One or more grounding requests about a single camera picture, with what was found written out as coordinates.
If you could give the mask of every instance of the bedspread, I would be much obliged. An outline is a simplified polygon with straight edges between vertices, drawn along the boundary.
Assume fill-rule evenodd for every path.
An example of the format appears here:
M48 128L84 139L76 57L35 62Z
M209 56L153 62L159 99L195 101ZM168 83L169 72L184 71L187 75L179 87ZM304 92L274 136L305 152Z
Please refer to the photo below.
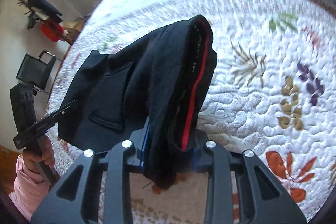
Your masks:
M60 107L91 50L116 53L197 14L209 20L218 54L197 127L230 151L253 150L310 220L336 176L336 7L323 0L170 0L111 20L71 47L47 111ZM63 174L81 151L65 152L57 126L48 135ZM134 222L201 223L206 190L206 174L180 175L167 191L132 174Z

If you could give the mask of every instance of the round metal pivot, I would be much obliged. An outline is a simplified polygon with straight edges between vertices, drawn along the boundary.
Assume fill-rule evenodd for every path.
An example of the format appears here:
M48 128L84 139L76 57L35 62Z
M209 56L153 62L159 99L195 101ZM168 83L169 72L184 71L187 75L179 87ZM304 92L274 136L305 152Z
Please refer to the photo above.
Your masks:
M205 145L209 148L214 148L216 146L216 142L214 141L207 141Z
M123 148L129 148L132 146L132 142L130 140L125 140L121 143L121 145L123 146Z
M254 156L254 152L252 150L245 150L244 155L246 157L252 158Z
M91 149L85 150L83 154L85 157L90 158L93 156L93 150Z

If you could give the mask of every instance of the pink sleeve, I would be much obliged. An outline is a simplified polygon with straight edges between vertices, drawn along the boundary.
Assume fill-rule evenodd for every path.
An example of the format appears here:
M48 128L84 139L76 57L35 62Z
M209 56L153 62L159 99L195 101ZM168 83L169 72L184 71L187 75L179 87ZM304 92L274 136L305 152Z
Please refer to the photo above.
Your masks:
M49 186L43 178L28 170L23 163L22 155L20 155L16 161L14 192L10 193L9 197L28 221L48 191Z

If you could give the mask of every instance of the garment pocket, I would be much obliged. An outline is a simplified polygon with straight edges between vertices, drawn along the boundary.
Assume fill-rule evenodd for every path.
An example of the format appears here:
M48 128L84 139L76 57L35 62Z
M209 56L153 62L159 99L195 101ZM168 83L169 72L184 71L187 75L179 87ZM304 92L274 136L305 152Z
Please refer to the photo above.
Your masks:
M133 63L106 73L90 96L89 120L114 132L124 130L123 102Z

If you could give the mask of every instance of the hand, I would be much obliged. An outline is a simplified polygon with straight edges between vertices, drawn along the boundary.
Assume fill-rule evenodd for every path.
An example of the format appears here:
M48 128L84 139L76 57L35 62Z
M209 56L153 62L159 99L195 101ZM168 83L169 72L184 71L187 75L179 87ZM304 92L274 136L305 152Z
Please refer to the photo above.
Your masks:
M51 144L50 139L47 136L45 137L44 146L45 147L44 150L42 151L42 156L38 156L34 152L27 149L23 150L22 152L22 158L25 167L28 170L37 174L39 174L39 171L35 166L36 162L44 161L44 163L48 165L50 168L54 167L55 165L53 146Z

